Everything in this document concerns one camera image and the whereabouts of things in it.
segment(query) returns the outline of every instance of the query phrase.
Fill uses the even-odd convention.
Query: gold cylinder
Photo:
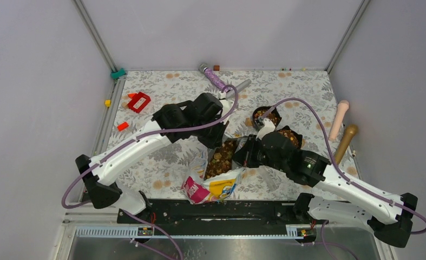
[[[351,139],[358,133],[359,129],[357,125],[349,125],[345,129],[342,140],[336,150],[336,163],[340,164],[343,156],[345,155],[346,149],[350,145]]]

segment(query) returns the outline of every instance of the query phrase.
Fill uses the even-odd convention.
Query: small orange cube
[[[117,129],[119,130],[119,132],[122,132],[127,127],[128,127],[128,123],[123,122],[123,123],[121,123],[120,125],[117,126]]]

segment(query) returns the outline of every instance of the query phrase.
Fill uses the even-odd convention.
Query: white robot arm
[[[390,245],[406,245],[413,215],[399,205],[415,210],[417,197],[410,193],[397,195],[385,192],[351,176],[346,181],[327,158],[297,149],[288,138],[275,132],[275,126],[269,119],[263,119],[260,124],[258,134],[248,136],[243,148],[234,155],[236,163],[243,165],[246,162],[247,167],[269,166],[284,172],[295,183],[329,191],[350,202],[324,200],[302,193],[294,207],[297,214],[302,218],[350,224],[370,231]],[[392,203],[384,202],[365,190]]]
[[[233,105],[233,101],[224,97],[225,93],[221,93],[219,99],[210,93],[203,93],[194,101],[164,105],[150,121],[115,147],[91,158],[79,156],[76,164],[81,173],[94,167],[83,178],[93,206],[102,209],[113,205],[134,215],[141,212],[147,203],[144,194],[123,185],[117,186],[117,178],[145,156],[192,135],[208,148],[219,147],[228,117],[203,129],[179,133],[164,133],[163,130],[194,127],[218,120]]]

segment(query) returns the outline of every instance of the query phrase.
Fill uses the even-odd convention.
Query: red toy piece
[[[119,132],[122,132],[127,127],[128,127],[128,123],[123,122],[123,123],[121,123],[120,125],[117,126],[117,129],[119,130]]]
[[[140,99],[145,99],[145,100],[138,107],[135,107],[136,103],[138,101],[140,101]],[[128,103],[128,108],[130,108],[131,110],[133,110],[133,111],[135,111],[137,113],[140,113],[142,111],[142,109],[147,104],[149,104],[149,102],[150,102],[150,97],[148,95],[144,94],[143,92],[138,92],[138,94],[133,95],[132,100]]]

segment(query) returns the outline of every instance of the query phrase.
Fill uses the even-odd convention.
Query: enclosure floor
[[[288,97],[300,98],[311,104],[329,132],[337,104],[325,71],[220,71],[218,75],[224,82],[235,86],[246,79],[252,81],[251,85],[240,93],[239,108],[230,117],[226,133],[231,136],[256,134],[256,130],[245,125],[245,119],[250,117],[256,108],[273,105]],[[151,102],[140,114],[122,105],[129,101],[127,94],[137,92],[144,92],[151,98]],[[164,104],[194,100],[203,92],[215,93],[217,89],[198,71],[129,71],[108,149],[136,132]],[[278,129],[288,125],[304,136],[305,144],[302,149],[327,157],[320,126],[302,103],[281,104],[278,112],[283,118]],[[119,132],[117,126],[124,121],[130,126]],[[341,137],[339,134],[336,141],[330,142],[333,150],[337,148]],[[180,140],[145,157],[125,171],[119,181],[131,189],[143,191],[149,198],[185,199],[181,184],[188,171],[188,164],[203,150],[206,148],[196,138]],[[350,149],[340,166],[347,173],[357,176]],[[295,184],[279,171],[272,171],[271,177],[278,188],[270,191],[261,177],[262,172],[265,172],[262,167],[247,170],[230,199],[295,200],[301,192],[313,193],[325,199],[341,199],[317,188]]]

